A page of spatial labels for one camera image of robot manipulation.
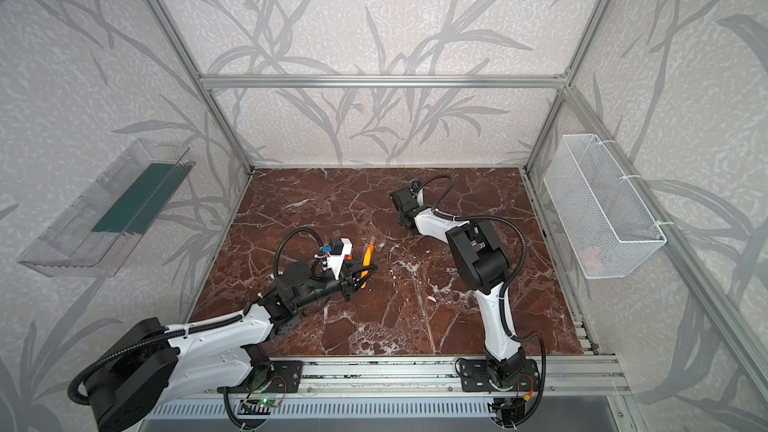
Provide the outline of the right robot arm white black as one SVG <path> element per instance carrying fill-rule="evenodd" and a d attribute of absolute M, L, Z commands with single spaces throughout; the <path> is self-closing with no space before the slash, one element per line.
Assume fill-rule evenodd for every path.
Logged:
<path fill-rule="evenodd" d="M 408 230 L 446 243 L 457 272 L 478 302 L 485 334 L 486 365 L 491 384 L 508 390 L 525 373 L 535 390 L 544 387 L 546 350 L 538 332 L 517 334 L 508 292 L 521 274 L 528 255 L 525 237 L 507 219 L 490 215 L 455 216 L 423 203 L 418 189 L 401 187 L 390 193 L 398 222 Z M 510 227 L 521 245 L 513 263 L 495 223 Z"/>

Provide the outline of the orange marker diagonal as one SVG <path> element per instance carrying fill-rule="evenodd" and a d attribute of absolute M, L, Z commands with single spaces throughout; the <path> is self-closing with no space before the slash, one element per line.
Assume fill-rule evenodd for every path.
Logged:
<path fill-rule="evenodd" d="M 362 266 L 362 271 L 360 273 L 361 279 L 366 279 L 367 276 L 371 274 L 371 266 L 372 266 L 374 249 L 375 249 L 375 244 L 373 242 L 370 242 L 365 250 L 362 263 L 361 263 L 361 266 Z"/>

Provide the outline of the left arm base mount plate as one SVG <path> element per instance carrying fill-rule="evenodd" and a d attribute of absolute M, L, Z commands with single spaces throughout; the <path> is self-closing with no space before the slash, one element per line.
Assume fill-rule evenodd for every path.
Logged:
<path fill-rule="evenodd" d="M 294 394 L 298 392 L 304 363 L 299 360 L 278 360 L 258 364 L 240 388 L 252 393 Z"/>

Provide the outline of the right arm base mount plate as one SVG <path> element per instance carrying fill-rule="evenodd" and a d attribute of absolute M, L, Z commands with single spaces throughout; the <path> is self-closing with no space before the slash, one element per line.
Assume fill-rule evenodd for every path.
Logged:
<path fill-rule="evenodd" d="M 494 370 L 486 359 L 458 358 L 454 362 L 463 392 L 523 392 L 541 388 L 541 374 L 533 359 L 524 359 L 510 373 Z"/>

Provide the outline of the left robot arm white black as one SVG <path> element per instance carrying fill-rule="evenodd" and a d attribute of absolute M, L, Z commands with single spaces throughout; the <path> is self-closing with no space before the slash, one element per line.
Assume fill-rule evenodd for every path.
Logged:
<path fill-rule="evenodd" d="M 310 304 L 341 294 L 349 300 L 377 271 L 345 259 L 340 274 L 314 276 L 292 263 L 259 300 L 202 322 L 136 324 L 70 382 L 68 398 L 90 407 L 101 431 L 124 431 L 155 407 L 206 390 L 259 390 L 275 378 L 265 342 L 295 328 Z"/>

